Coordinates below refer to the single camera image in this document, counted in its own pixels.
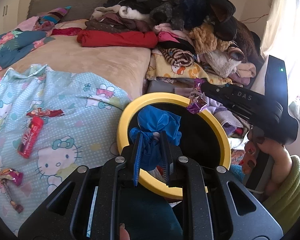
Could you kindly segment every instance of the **yellow circular frame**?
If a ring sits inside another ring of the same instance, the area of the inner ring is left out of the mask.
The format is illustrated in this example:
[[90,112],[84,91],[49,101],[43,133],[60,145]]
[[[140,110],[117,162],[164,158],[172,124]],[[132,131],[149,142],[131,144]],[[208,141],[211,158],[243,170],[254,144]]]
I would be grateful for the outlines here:
[[[155,103],[171,103],[186,107],[189,105],[189,102],[190,100],[188,98],[171,93],[149,93],[133,100],[125,108],[119,120],[117,130],[117,145],[119,153],[122,152],[122,149],[125,146],[129,145],[128,126],[132,117],[144,106]],[[220,165],[229,169],[231,164],[231,150],[225,131],[223,130],[217,119],[215,119],[214,116],[208,111],[204,110],[203,112],[198,113],[198,115],[202,117],[202,119],[204,119],[208,123],[208,125],[210,125],[215,135],[217,136],[220,146]],[[144,170],[140,170],[139,182],[145,188],[163,197],[171,199],[182,199],[181,188],[168,187]]]

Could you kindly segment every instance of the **yellow hello kitty blanket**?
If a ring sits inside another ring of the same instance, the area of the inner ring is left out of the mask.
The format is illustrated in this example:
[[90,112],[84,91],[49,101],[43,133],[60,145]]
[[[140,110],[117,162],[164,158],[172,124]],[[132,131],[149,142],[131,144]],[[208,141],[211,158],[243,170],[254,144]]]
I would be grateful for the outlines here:
[[214,85],[232,84],[230,78],[222,78],[212,73],[205,72],[197,63],[189,67],[179,67],[170,65],[164,56],[157,49],[151,53],[151,59],[146,73],[148,80],[156,80],[157,77],[166,78],[206,78]]
[[[93,73],[53,71],[38,64],[20,74],[10,68],[0,81],[0,170],[23,173],[11,187],[21,214],[12,208],[0,184],[0,217],[16,235],[22,223],[78,166],[102,166],[119,154],[116,131],[130,102],[127,93]],[[30,123],[26,113],[38,107],[64,112],[44,117],[29,159],[17,153]]]

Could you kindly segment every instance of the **white curtain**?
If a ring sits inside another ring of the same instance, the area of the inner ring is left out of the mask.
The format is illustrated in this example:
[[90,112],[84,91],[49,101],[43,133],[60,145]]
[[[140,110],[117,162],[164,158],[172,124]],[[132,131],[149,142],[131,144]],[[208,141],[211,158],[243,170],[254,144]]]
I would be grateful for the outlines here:
[[268,56],[272,55],[285,61],[292,102],[300,94],[300,0],[273,0],[260,48],[266,62],[251,89],[264,94]]

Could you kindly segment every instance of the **green fleece jacket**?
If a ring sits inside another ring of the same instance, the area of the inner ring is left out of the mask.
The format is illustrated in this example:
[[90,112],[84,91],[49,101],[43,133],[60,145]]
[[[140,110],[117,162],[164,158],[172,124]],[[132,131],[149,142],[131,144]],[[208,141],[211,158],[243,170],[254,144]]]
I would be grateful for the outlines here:
[[262,204],[287,233],[300,216],[300,158],[291,156],[292,169],[280,188]]

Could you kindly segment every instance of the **pink candy wrapper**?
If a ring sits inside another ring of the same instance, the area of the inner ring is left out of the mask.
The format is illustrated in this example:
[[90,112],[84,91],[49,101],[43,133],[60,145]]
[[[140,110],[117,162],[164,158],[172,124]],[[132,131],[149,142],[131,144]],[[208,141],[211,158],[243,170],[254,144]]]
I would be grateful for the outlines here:
[[193,91],[190,93],[190,104],[186,107],[191,114],[202,112],[208,106],[208,103],[202,99],[201,84],[203,82],[205,81],[200,78],[194,80]]

